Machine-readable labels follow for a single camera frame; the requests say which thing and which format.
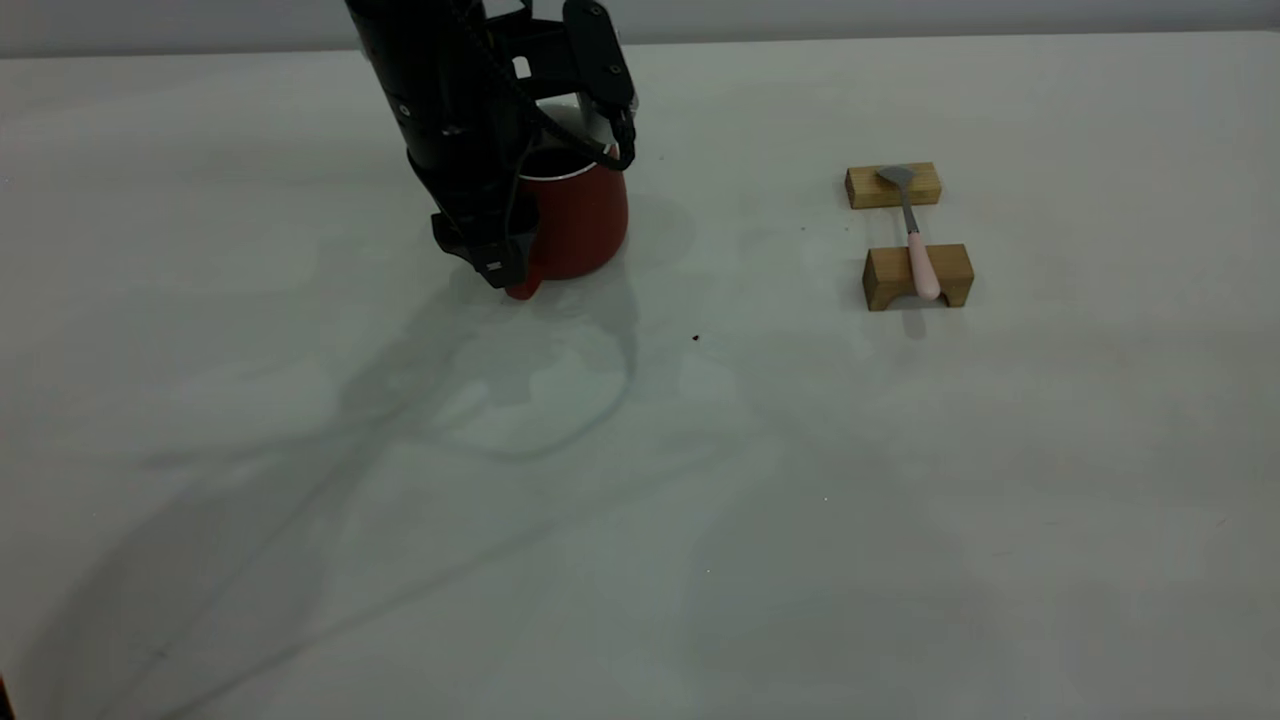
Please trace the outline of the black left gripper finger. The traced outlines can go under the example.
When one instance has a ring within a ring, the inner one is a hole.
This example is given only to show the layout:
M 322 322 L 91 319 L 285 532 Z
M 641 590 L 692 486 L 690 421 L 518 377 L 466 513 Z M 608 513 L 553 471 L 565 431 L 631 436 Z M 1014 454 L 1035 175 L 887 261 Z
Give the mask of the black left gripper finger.
M 512 290 L 532 278 L 532 246 L 538 219 L 517 218 L 499 227 L 489 220 L 463 224 L 466 234 L 445 215 L 431 217 L 431 234 L 440 250 L 466 261 L 490 287 Z

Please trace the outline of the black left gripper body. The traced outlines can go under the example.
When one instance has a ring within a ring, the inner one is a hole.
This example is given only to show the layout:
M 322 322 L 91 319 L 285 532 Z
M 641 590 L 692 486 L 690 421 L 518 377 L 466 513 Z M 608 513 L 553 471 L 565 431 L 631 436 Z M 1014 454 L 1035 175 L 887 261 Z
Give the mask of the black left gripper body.
M 410 164 L 461 237 L 509 228 L 532 127 L 498 79 L 480 1 L 348 1 Z

